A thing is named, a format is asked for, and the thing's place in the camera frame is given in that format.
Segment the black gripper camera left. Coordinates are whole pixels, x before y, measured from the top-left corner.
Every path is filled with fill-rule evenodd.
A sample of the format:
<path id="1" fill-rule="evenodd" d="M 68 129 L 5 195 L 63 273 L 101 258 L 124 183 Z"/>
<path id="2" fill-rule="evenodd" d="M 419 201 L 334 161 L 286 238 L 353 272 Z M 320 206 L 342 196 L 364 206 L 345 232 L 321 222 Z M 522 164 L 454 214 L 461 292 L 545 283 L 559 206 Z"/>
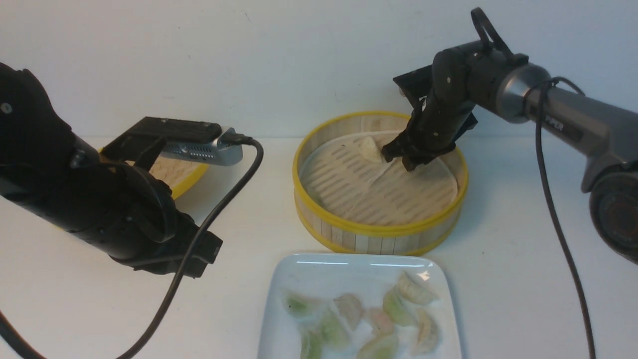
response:
<path id="1" fill-rule="evenodd" d="M 70 178 L 80 200 L 73 213 L 91 216 L 73 236 L 134 270 L 177 272 L 199 228 L 177 210 L 164 182 L 123 162 L 71 168 Z"/>

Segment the black gripper camera right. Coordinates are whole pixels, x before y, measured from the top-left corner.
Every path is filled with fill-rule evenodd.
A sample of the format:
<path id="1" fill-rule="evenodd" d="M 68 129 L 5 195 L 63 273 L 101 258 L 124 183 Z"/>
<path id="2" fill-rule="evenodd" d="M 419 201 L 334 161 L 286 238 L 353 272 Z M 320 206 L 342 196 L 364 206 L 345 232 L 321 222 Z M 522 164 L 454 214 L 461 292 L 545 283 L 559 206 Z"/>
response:
<path id="1" fill-rule="evenodd" d="M 477 47 L 453 47 L 435 55 L 431 64 L 432 87 L 425 105 L 406 128 L 381 148 L 385 162 L 402 158 L 412 172 L 431 163 L 451 147 L 467 116 L 479 98 Z"/>

